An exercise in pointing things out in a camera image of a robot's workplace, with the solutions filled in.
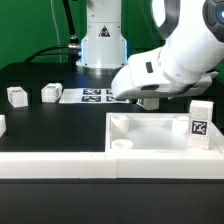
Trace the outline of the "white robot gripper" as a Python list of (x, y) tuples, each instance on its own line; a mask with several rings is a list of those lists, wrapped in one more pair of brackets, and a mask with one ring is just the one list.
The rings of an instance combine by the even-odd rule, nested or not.
[(193, 84), (173, 81), (161, 70), (160, 49), (132, 55), (128, 64), (114, 77), (111, 83), (116, 100), (149, 98), (169, 98), (195, 96), (205, 92), (212, 80), (219, 74), (217, 70), (204, 73)]

